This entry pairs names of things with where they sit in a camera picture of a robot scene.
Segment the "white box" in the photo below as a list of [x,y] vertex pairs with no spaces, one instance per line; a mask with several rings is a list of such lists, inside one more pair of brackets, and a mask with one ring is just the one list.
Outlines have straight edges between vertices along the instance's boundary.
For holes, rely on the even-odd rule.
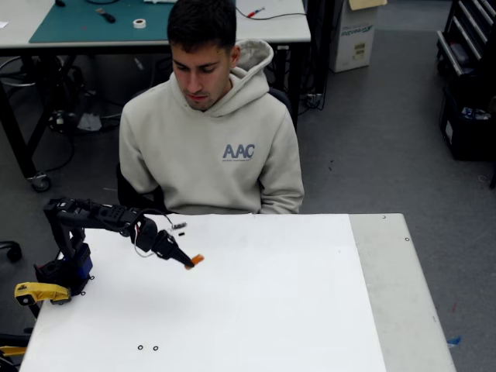
[[334,72],[368,66],[372,54],[378,6],[388,0],[343,0],[336,3],[340,15],[332,35],[329,66]]

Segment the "hoodie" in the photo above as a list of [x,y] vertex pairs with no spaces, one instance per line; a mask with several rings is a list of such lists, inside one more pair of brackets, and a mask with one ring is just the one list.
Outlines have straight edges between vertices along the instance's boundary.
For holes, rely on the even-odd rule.
[[263,69],[274,52],[261,40],[239,45],[233,87],[208,110],[192,109],[172,74],[122,111],[122,175],[140,194],[160,186],[172,212],[298,213],[298,141]]

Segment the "gray carpet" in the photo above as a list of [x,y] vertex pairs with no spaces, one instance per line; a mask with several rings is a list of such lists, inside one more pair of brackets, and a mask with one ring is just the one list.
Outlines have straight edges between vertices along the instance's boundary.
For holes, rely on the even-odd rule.
[[[463,337],[452,349],[457,370],[485,372],[496,365],[496,191],[487,188],[491,165],[453,160],[437,126],[443,81],[436,75],[433,30],[443,28],[450,4],[419,2],[424,4],[415,13],[420,19],[405,19],[399,26],[395,16],[415,5],[398,3],[391,4],[396,11],[381,10],[372,65],[330,74],[324,110],[300,118],[307,194],[302,212],[404,213],[446,338]],[[420,16],[432,9],[438,10],[428,20]],[[138,56],[145,66],[141,71],[134,57],[81,57],[78,64],[88,86],[125,102],[150,83],[151,58]],[[158,76],[157,82],[163,79]],[[20,92],[12,104],[29,132],[40,110],[36,94]],[[109,105],[92,108],[118,111]],[[12,265],[0,253],[0,332],[21,332],[33,324],[29,310],[20,308],[12,293],[15,284],[34,280],[33,264],[56,253],[43,201],[66,195],[117,202],[117,131],[78,137],[75,146],[71,163],[50,175],[53,188],[38,195],[23,180],[0,136],[0,238],[17,240],[25,255]],[[65,137],[47,132],[36,164],[51,167],[69,150]]]

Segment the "man's nose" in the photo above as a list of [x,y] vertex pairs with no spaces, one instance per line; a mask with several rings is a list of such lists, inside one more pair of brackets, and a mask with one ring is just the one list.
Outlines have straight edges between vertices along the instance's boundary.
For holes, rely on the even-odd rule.
[[188,91],[190,93],[197,93],[202,88],[202,83],[200,82],[198,75],[195,72],[191,73],[191,76],[189,77]]

